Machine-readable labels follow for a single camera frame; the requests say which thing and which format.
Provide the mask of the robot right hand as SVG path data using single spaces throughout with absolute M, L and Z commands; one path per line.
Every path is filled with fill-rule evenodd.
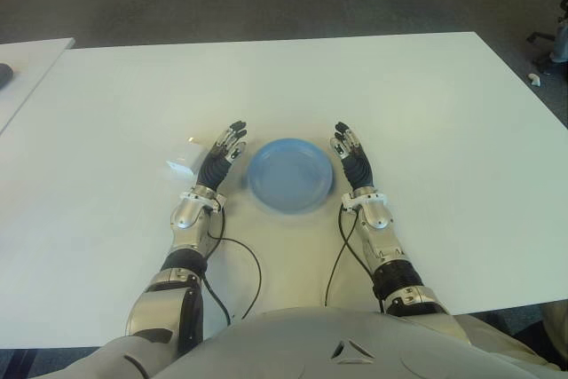
M 355 132 L 345 123 L 335 125 L 330 146 L 339 157 L 343 173 L 353 191 L 364 187 L 373 187 L 373 171 L 363 146 Z

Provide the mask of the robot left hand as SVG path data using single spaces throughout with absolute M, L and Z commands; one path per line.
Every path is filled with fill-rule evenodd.
M 216 191 L 225 180 L 230 168 L 246 147 L 243 138 L 247 124 L 238 121 L 231 124 L 217 138 L 201 164 L 196 184 Z

